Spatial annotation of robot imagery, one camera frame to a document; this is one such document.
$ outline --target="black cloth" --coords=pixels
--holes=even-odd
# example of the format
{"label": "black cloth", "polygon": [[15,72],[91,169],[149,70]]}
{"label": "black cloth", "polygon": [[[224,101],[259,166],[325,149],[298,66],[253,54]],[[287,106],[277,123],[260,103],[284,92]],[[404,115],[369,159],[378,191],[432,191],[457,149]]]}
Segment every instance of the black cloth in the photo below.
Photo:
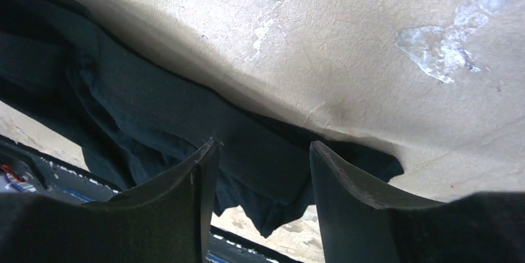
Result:
{"label": "black cloth", "polygon": [[[216,213],[240,205],[268,236],[313,203],[308,148],[320,136],[152,64],[73,0],[0,0],[0,8],[0,99],[79,144],[94,174],[128,189],[213,138]],[[402,173],[389,155],[327,144],[385,181]]]}

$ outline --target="white stain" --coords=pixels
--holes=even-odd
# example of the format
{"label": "white stain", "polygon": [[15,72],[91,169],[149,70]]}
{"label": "white stain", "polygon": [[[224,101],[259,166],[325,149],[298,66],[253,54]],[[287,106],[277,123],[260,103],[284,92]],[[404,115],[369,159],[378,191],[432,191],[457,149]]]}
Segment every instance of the white stain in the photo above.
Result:
{"label": "white stain", "polygon": [[270,28],[273,24],[275,24],[274,19],[269,19],[264,21],[260,27],[253,30],[253,33],[255,33],[255,35],[257,36],[257,40],[255,40],[252,47],[256,50],[256,52],[255,54],[253,54],[252,57],[246,57],[245,61],[255,59],[261,54],[261,46],[263,45],[263,41],[266,39],[268,32],[270,32]]}
{"label": "white stain", "polygon": [[442,82],[460,68],[480,72],[470,52],[462,46],[469,36],[486,25],[489,18],[517,0],[463,0],[456,8],[454,24],[423,26],[397,33],[396,46],[409,55],[421,70]]}

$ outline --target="black garment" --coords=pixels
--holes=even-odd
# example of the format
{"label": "black garment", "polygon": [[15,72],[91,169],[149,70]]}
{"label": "black garment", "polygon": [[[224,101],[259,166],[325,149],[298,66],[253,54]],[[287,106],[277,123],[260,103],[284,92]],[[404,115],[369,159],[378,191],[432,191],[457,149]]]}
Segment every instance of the black garment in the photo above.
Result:
{"label": "black garment", "polygon": [[[1,100],[79,144],[94,174],[127,189],[212,137],[221,143],[217,213],[241,205],[268,236],[313,203],[308,148],[320,136],[148,62],[72,0],[0,0],[0,8]],[[383,153],[327,144],[385,181],[402,173]]]}

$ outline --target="floor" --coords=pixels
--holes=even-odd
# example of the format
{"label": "floor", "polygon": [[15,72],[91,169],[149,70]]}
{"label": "floor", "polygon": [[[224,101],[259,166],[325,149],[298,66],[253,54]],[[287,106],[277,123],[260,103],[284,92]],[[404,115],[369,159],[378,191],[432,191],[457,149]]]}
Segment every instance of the floor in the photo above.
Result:
{"label": "floor", "polygon": [[[1,101],[0,134],[88,170],[78,145]],[[259,235],[240,207],[226,210],[221,217],[214,215],[212,224],[296,260],[305,263],[324,262],[315,206],[309,207],[301,219],[277,229],[268,239]]]}

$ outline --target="folded black fabric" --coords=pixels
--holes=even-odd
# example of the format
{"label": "folded black fabric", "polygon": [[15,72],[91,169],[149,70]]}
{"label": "folded black fabric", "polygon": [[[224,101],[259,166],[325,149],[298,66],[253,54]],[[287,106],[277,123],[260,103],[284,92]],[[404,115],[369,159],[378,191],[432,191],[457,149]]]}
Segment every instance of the folded black fabric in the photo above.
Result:
{"label": "folded black fabric", "polygon": [[[217,213],[240,205],[268,236],[313,203],[308,149],[320,136],[152,64],[73,0],[0,0],[0,9],[1,100],[79,144],[94,174],[127,189],[212,137]],[[385,181],[402,173],[391,156],[327,144]]]}

